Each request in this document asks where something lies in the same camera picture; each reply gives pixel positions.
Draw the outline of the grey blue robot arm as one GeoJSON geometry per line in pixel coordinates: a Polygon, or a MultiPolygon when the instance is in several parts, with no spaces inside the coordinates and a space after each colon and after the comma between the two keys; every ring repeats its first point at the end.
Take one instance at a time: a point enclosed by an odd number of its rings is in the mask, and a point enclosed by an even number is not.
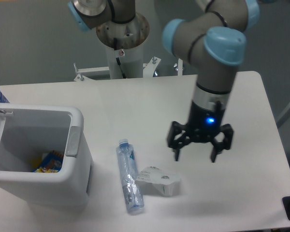
{"type": "MultiPolygon", "coordinates": [[[[162,33],[164,48],[199,71],[186,124],[171,123],[168,147],[179,158],[190,143],[211,143],[211,161],[231,148],[233,129],[222,124],[232,86],[245,55],[245,30],[260,16],[255,0],[200,0],[204,14],[192,21],[171,20],[162,33]]],[[[68,8],[81,30],[95,29],[111,49],[110,76],[142,77],[143,64],[133,60],[130,49],[148,37],[146,20],[133,0],[71,0],[68,8]]]]}

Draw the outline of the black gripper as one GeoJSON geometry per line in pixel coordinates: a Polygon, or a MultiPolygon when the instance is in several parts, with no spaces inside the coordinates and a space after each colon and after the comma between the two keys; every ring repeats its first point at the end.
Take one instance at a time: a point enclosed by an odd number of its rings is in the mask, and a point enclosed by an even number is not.
{"type": "Polygon", "coordinates": [[[208,110],[191,102],[190,112],[186,125],[173,121],[167,135],[167,145],[174,152],[175,161],[179,161],[181,148],[190,143],[208,143],[211,141],[213,149],[211,162],[216,161],[217,155],[223,150],[230,150],[234,130],[230,124],[221,125],[225,110],[221,101],[214,103],[214,109],[208,110]],[[214,136],[223,133],[222,141],[217,141],[214,136]]]}

